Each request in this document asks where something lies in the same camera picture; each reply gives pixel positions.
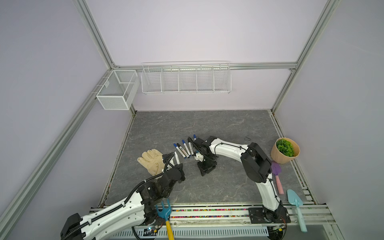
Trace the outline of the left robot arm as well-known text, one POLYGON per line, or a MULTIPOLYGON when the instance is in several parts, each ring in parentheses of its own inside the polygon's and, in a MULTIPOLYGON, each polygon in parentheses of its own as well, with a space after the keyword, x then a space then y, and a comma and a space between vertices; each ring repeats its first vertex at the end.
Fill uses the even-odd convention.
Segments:
POLYGON ((183 164, 175 153, 162 156, 164 168, 158 175, 137 184, 128 196, 93 214, 68 217, 61 240, 106 240, 127 228, 150 225, 159 217, 156 206, 170 196, 176 183, 184 181, 183 164))

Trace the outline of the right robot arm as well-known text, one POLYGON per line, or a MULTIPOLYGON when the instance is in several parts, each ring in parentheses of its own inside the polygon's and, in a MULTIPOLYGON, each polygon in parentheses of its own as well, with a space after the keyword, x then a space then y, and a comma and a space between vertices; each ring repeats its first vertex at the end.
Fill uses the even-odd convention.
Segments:
POLYGON ((218 156, 224 156, 242 163, 246 175, 256 183, 262 197, 261 208, 250 210, 252 223, 290 223, 286 207, 280 200, 273 184, 272 161, 256 143, 240 145, 223 141, 214 136, 207 140, 189 139, 196 150, 195 159, 202 176, 213 171, 218 156))

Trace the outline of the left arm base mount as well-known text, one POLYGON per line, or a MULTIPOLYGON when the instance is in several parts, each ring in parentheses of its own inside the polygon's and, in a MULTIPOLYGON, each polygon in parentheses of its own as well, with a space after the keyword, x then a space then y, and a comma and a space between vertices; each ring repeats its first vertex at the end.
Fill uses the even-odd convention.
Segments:
POLYGON ((162 226, 165 221, 161 218, 156 210, 145 212, 143 225, 146 226, 162 226))

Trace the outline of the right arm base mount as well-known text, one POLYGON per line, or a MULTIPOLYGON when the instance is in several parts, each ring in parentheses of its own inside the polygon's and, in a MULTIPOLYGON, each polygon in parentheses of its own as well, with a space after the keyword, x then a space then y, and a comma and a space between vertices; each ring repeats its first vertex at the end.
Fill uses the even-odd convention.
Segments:
POLYGON ((275 211, 265 207, 249 208, 249 217, 252 224, 288 224, 291 219, 288 210, 279 206, 275 211))

